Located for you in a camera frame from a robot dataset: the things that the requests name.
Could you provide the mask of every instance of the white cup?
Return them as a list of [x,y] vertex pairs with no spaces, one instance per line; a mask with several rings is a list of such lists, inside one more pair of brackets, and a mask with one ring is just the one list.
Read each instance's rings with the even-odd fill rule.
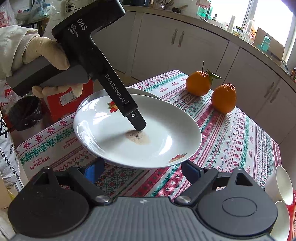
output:
[[289,211],[282,201],[277,201],[276,207],[278,209],[278,216],[270,236],[272,236],[276,241],[287,241],[290,231]]
[[290,177],[282,166],[277,166],[275,171],[265,183],[265,192],[274,203],[283,201],[286,205],[293,202],[293,187]]

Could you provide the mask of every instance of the tablecloth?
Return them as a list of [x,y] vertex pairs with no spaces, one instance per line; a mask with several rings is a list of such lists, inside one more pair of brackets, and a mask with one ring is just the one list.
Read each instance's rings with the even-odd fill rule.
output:
[[[175,70],[133,85],[133,88],[159,96],[188,113],[202,131],[199,150],[190,158],[195,164],[211,166],[220,172],[244,168],[260,185],[277,165],[279,146],[239,108],[223,115],[211,104],[212,90],[196,97],[186,91],[187,75]],[[86,165],[94,157],[80,145],[73,130],[72,114],[33,136],[17,148],[20,163],[30,179],[44,166],[56,171],[72,165]],[[117,196],[178,196],[190,186],[181,165],[138,170],[105,165],[96,182],[103,191]]]

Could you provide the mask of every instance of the food stain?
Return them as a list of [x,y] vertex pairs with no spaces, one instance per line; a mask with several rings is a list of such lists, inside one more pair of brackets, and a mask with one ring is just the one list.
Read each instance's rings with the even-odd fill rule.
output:
[[145,145],[150,143],[149,137],[144,131],[136,131],[136,130],[128,131],[125,134],[125,136],[130,141],[139,145]]

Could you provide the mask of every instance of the window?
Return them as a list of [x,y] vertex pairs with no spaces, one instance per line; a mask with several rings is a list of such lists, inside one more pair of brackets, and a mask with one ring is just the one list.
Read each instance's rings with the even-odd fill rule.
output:
[[293,13],[281,0],[258,0],[254,20],[283,46],[289,35]]
[[211,7],[213,7],[211,17],[217,14],[218,22],[228,24],[233,15],[235,16],[234,27],[241,27],[248,6],[249,0],[211,0]]

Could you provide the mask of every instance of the plate rim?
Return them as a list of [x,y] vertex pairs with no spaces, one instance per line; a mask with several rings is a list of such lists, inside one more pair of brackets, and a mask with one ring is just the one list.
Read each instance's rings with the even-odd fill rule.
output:
[[[132,88],[132,87],[126,87],[126,89],[127,89],[127,90],[132,89],[132,90],[137,90],[137,91],[141,91],[141,92],[144,92],[144,93],[149,93],[149,94],[151,94],[151,95],[154,96],[153,98],[155,98],[155,99],[159,99],[159,100],[162,100],[162,99],[161,99],[160,97],[158,97],[157,95],[152,94],[152,93],[150,93],[150,92],[148,92],[148,91],[145,91],[145,90],[140,90],[140,89],[136,89],[136,88]],[[105,95],[100,96],[100,97],[96,97],[96,98],[94,98],[93,100],[98,99],[98,98],[101,98],[101,97],[104,97],[104,96],[108,96],[108,94],[107,94],[107,92],[106,92],[105,89],[102,89],[102,90],[96,91],[96,92],[90,94],[89,96],[87,96],[83,101],[81,101],[81,103],[79,104],[79,106],[78,106],[77,109],[76,109],[76,112],[79,111],[79,110],[80,110],[83,106],[85,106],[87,103],[89,103],[89,102],[87,102],[87,103],[84,104],[84,102],[85,102],[88,98],[90,98],[92,95],[93,95],[93,96],[95,96],[96,94],[98,95],[99,93],[105,93]]]
[[[157,101],[165,102],[165,104],[169,104],[169,105],[174,106],[175,108],[178,108],[179,110],[181,110],[182,112],[184,112],[188,117],[190,117],[191,120],[194,121],[195,124],[197,125],[197,127],[198,127],[198,134],[200,135],[200,143],[199,143],[198,147],[196,148],[196,150],[193,152],[193,154],[191,154],[189,157],[185,158],[184,160],[178,161],[178,162],[173,163],[173,164],[168,163],[167,165],[164,165],[164,166],[161,166],[161,167],[139,167],[139,166],[130,166],[130,165],[125,165],[125,164],[117,163],[117,162],[111,160],[110,158],[107,158],[107,157],[105,157],[105,156],[102,156],[101,154],[96,153],[95,151],[91,150],[90,148],[88,148],[87,145],[85,145],[85,144],[83,143],[83,141],[81,140],[81,138],[79,137],[79,135],[78,135],[78,133],[77,133],[77,126],[78,126],[79,123],[77,123],[77,125],[74,126],[75,119],[76,119],[76,114],[77,114],[77,112],[80,111],[80,110],[77,110],[77,112],[75,113],[74,120],[73,120],[73,129],[74,129],[74,133],[75,133],[76,137],[78,138],[79,142],[82,144],[82,146],[83,146],[88,152],[90,152],[94,157],[98,157],[98,156],[99,156],[99,157],[103,158],[104,160],[110,162],[111,165],[114,165],[114,166],[117,166],[117,167],[118,167],[118,165],[119,165],[120,167],[126,167],[126,168],[132,168],[132,169],[144,169],[144,170],[145,170],[145,169],[160,169],[160,168],[166,168],[166,167],[171,167],[171,166],[178,165],[178,164],[180,164],[180,163],[182,163],[182,162],[184,162],[184,161],[190,159],[190,158],[191,158],[191,157],[192,157],[192,156],[198,151],[198,149],[200,148],[201,143],[202,143],[202,133],[201,133],[201,129],[200,129],[199,125],[197,124],[197,122],[196,122],[196,121],[195,121],[195,120],[194,120],[194,119],[193,119],[188,113],[186,113],[186,112],[185,112],[184,110],[182,110],[181,108],[179,108],[179,107],[177,107],[177,106],[175,106],[175,105],[173,105],[173,104],[171,104],[171,103],[168,103],[168,102],[166,102],[166,101],[163,101],[163,100],[161,100],[161,99],[157,99],[157,98],[154,98],[154,97],[151,97],[151,96],[139,95],[139,94],[131,94],[131,95],[132,95],[132,96],[133,96],[133,95],[136,95],[136,96],[142,96],[142,98],[153,98],[153,99],[156,99]],[[97,99],[100,99],[100,98],[102,98],[102,97],[106,97],[106,96],[101,96],[101,97],[96,98],[96,99],[94,99],[94,100],[92,100],[92,101],[90,101],[90,102],[93,102],[93,101],[95,101],[95,100],[97,100]]]

